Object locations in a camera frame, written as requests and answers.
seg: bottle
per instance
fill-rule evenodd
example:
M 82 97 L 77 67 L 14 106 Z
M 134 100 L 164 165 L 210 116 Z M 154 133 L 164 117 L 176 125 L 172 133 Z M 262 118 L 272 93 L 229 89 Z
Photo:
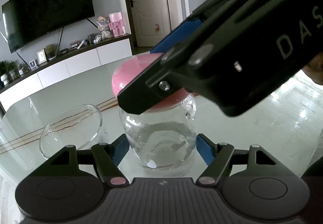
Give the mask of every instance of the bottle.
M 122 63 L 112 77 L 115 96 L 160 55 L 140 55 Z M 120 109 L 127 139 L 149 177 L 182 177 L 192 168 L 195 113 L 195 100 L 183 88 L 140 115 Z

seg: table top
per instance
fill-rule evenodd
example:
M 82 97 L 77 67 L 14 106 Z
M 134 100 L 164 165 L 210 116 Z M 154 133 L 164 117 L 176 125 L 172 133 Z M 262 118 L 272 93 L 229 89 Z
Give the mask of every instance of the table top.
M 51 119 L 69 108 L 93 104 L 102 112 L 110 143 L 124 133 L 111 78 L 115 68 L 126 60 L 65 79 L 9 108 L 0 122 L 0 210 L 7 223 L 21 220 L 14 200 L 15 187 L 45 161 L 39 151 L 39 138 Z M 305 80 L 301 71 L 236 118 L 226 117 L 214 103 L 201 96 L 195 99 L 197 133 L 237 149 L 259 144 L 297 175 L 305 171 L 323 128 L 323 92 Z M 131 150 L 119 168 L 130 181 L 133 177 L 145 177 Z M 196 180 L 205 168 L 196 152 L 194 166 L 186 177 Z M 94 172 L 91 167 L 82 169 Z

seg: picture frame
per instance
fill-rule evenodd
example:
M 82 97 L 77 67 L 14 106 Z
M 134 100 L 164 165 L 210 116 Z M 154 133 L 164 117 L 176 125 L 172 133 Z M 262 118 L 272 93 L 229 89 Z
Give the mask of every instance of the picture frame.
M 36 63 L 36 60 L 32 60 L 31 62 L 29 62 L 29 66 L 31 69 L 34 69 L 37 67 L 37 63 Z
M 38 64 L 42 64 L 47 61 L 44 49 L 37 52 L 37 59 L 38 59 Z

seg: white cabinet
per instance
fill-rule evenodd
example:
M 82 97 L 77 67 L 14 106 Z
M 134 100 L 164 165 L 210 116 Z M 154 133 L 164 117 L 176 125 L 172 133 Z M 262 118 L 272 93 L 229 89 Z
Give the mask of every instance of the white cabinet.
M 40 70 L 37 74 L 43 88 L 70 77 L 65 61 L 58 62 L 57 64 Z
M 132 56 L 129 39 L 103 45 L 97 49 L 101 65 Z
M 15 85 L 17 102 L 43 89 L 37 74 L 33 74 Z
M 96 49 L 75 55 L 65 60 L 70 76 L 88 71 L 100 66 L 100 61 Z
M 9 107 L 16 103 L 16 85 L 8 88 L 6 91 L 0 94 L 0 102 L 3 106 L 3 109 L 7 112 Z
M 38 71 L 0 94 L 5 111 L 31 94 L 76 74 L 132 56 L 129 39 L 120 40 L 75 55 Z
M 1 93 L 0 102 L 2 103 L 4 110 L 7 111 L 14 103 L 17 103 L 41 89 L 43 89 L 43 86 L 38 75 L 33 74 Z

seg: television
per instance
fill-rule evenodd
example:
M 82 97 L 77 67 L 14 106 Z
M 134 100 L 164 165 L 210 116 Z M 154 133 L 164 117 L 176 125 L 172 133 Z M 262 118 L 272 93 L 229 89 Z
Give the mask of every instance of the television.
M 92 0 L 10 0 L 2 6 L 11 53 L 41 36 L 94 15 Z

